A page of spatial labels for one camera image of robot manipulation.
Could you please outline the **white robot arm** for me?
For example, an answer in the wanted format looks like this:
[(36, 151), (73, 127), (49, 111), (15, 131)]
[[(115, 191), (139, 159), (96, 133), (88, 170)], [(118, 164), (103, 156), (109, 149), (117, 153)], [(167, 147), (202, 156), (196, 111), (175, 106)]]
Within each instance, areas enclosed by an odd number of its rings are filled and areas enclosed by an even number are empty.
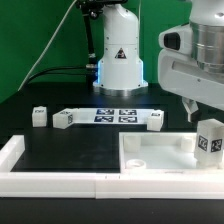
[[(158, 81), (182, 97), (189, 114), (203, 103), (224, 111), (224, 0), (192, 3), (189, 22), (162, 32)], [(116, 1), (106, 1), (104, 55), (98, 62), (97, 92), (133, 95), (147, 87), (139, 58), (139, 21)]]

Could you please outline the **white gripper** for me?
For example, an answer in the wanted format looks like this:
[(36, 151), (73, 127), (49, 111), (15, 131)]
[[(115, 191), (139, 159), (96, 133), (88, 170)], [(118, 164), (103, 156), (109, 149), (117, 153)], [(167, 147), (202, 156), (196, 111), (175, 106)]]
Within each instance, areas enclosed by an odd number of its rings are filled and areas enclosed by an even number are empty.
[(224, 73), (205, 72), (186, 55), (162, 50), (158, 57), (158, 81), (164, 90), (185, 97), (182, 103), (191, 123), (201, 117), (197, 102), (224, 111)]

